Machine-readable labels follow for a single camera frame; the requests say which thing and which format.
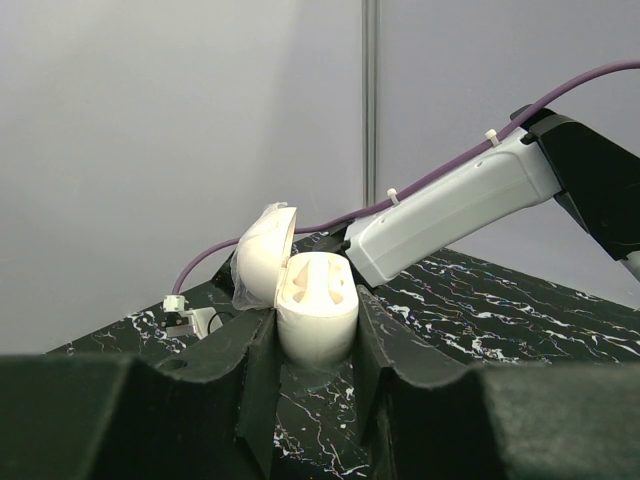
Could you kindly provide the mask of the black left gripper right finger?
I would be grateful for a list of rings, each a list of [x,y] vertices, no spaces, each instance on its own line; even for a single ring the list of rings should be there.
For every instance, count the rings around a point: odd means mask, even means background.
[[[357,293],[355,409],[375,478],[638,477],[637,365],[468,366]]]

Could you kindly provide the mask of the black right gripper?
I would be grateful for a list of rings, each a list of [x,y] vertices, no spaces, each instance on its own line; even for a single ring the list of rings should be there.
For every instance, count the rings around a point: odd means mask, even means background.
[[[354,320],[359,299],[346,257],[333,252],[294,253],[293,241],[258,235],[240,242],[228,274],[215,283],[229,294],[226,315],[274,309],[286,320]]]

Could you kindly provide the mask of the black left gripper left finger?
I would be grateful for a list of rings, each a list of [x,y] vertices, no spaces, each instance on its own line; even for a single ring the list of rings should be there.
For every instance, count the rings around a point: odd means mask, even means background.
[[[5,479],[266,479],[278,402],[273,311],[248,310],[152,365],[5,356]]]

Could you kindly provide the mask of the white oval charging case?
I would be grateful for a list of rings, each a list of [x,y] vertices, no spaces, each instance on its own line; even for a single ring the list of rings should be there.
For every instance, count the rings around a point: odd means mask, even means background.
[[[278,338],[291,363],[325,370],[347,359],[359,299],[349,262],[328,252],[292,252],[297,209],[267,206],[231,259],[233,306],[276,312]]]

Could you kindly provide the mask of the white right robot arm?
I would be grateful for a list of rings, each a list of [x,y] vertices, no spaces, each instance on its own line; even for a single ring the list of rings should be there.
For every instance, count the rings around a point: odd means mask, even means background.
[[[348,305],[430,254],[512,213],[555,200],[615,261],[639,270],[639,159],[588,126],[543,110],[497,145],[382,212],[292,250],[297,211],[276,204],[230,259],[239,310]]]

